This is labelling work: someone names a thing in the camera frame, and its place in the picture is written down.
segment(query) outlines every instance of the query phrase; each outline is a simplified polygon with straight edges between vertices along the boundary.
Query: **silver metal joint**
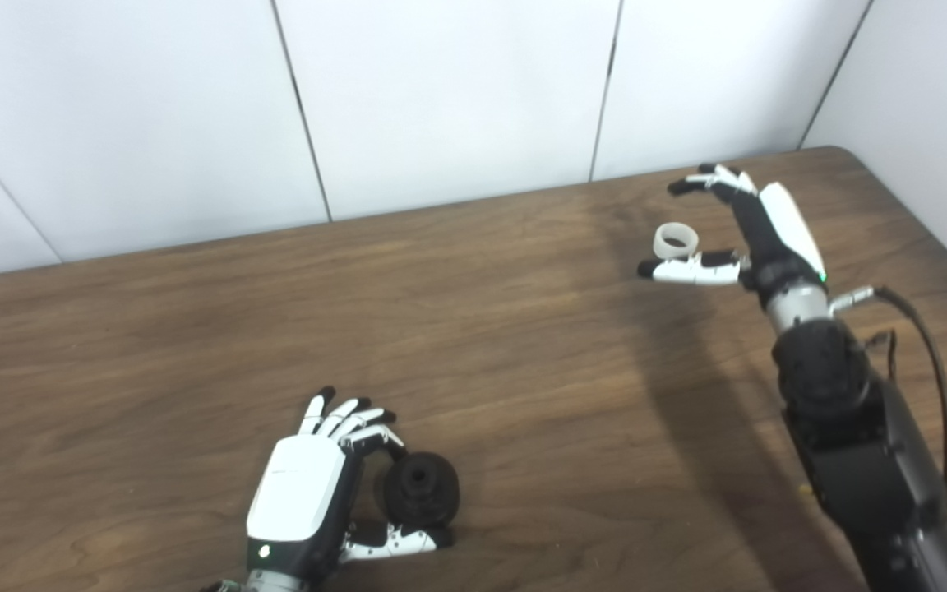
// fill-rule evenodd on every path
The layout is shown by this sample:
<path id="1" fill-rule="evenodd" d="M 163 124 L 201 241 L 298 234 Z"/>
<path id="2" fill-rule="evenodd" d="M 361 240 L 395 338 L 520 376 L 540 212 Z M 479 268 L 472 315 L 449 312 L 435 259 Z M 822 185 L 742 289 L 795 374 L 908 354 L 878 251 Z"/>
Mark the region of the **silver metal joint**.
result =
<path id="1" fill-rule="evenodd" d="M 308 592 L 307 581 L 299 580 L 285 573 L 267 570 L 255 570 L 247 578 L 243 592 Z"/>
<path id="2" fill-rule="evenodd" d="M 816 284 L 800 284 L 783 289 L 766 303 L 766 315 L 778 335 L 803 322 L 832 316 L 828 295 L 822 286 Z"/>
<path id="3" fill-rule="evenodd" d="M 847 292 L 839 296 L 835 296 L 831 300 L 831 304 L 828 304 L 828 308 L 831 310 L 831 314 L 845 311 L 846 308 L 856 307 L 860 303 L 864 303 L 865 300 L 871 300 L 872 297 L 875 297 L 875 289 L 870 285 L 865 285 L 864 288 L 854 289 L 852 292 Z"/>

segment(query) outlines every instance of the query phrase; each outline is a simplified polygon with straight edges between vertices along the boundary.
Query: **wood grain surface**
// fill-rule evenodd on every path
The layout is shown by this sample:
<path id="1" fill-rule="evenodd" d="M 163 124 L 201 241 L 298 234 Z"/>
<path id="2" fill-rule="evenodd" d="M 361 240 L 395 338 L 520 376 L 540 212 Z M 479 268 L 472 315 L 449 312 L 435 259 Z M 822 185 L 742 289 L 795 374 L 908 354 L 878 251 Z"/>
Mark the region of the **wood grain surface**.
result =
<path id="1" fill-rule="evenodd" d="M 856 159 L 736 164 L 790 188 L 832 291 L 889 284 L 947 362 L 947 251 Z M 463 486 L 457 546 L 328 591 L 863 590 L 799 491 L 755 297 L 635 277 L 663 222 L 741 244 L 713 198 L 666 195 L 684 173 L 0 275 L 0 591 L 241 580 L 264 462 L 327 383 L 397 412 Z M 910 325 L 847 318 L 898 327 L 936 445 Z"/>

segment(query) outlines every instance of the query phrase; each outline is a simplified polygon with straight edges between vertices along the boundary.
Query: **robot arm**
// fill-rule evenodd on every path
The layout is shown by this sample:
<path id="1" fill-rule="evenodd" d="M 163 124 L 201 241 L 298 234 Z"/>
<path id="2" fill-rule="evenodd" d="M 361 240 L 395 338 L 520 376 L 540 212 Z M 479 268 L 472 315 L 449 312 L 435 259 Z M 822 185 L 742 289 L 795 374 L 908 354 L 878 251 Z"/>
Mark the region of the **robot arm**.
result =
<path id="1" fill-rule="evenodd" d="M 749 247 L 739 280 L 758 293 L 778 334 L 773 354 L 788 433 L 868 587 L 947 592 L 945 481 L 897 385 L 872 370 L 863 346 L 834 317 L 871 290 L 829 303 L 820 252 L 783 185 L 758 191 L 747 173 L 704 164 L 668 191 L 708 191 L 732 207 Z M 643 261 L 639 274 L 708 284 L 698 281 L 702 262 Z"/>

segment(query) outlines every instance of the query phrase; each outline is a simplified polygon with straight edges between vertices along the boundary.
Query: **black fingertip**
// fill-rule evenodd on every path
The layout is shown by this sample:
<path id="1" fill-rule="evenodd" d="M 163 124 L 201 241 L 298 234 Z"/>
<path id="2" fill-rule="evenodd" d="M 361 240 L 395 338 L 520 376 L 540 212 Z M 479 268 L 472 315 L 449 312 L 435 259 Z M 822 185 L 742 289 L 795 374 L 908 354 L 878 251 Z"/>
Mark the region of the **black fingertip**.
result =
<path id="1" fill-rule="evenodd" d="M 694 192 L 696 190 L 702 190 L 704 185 L 702 183 L 689 183 L 685 179 L 674 181 L 668 185 L 668 192 L 674 197 L 685 195 L 688 192 Z"/>
<path id="2" fill-rule="evenodd" d="M 329 404 L 331 400 L 335 398 L 335 387 L 331 385 L 324 386 L 323 389 L 320 389 L 320 392 L 316 393 L 313 396 L 316 396 L 316 395 L 320 395 L 320 397 L 324 397 L 324 409 L 327 409 L 327 404 Z"/>
<path id="3" fill-rule="evenodd" d="M 432 540 L 437 548 L 448 548 L 455 544 L 455 536 L 451 534 L 450 529 L 428 528 L 423 529 L 423 532 L 426 533 L 426 536 Z"/>
<path id="4" fill-rule="evenodd" d="M 638 265 L 638 275 L 644 277 L 646 280 L 653 279 L 653 273 L 657 270 L 657 267 L 661 266 L 662 260 L 660 259 L 646 259 L 639 263 Z"/>

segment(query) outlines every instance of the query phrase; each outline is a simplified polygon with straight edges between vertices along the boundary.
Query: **black cylindrical object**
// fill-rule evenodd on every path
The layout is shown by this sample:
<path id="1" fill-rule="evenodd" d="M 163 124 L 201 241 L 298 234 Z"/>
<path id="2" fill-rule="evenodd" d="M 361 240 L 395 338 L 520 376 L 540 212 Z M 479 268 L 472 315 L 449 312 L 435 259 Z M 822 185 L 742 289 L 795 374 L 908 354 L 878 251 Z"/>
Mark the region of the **black cylindrical object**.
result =
<path id="1" fill-rule="evenodd" d="M 459 475 L 439 454 L 408 454 L 386 473 L 386 514 L 395 524 L 445 527 L 459 512 Z"/>

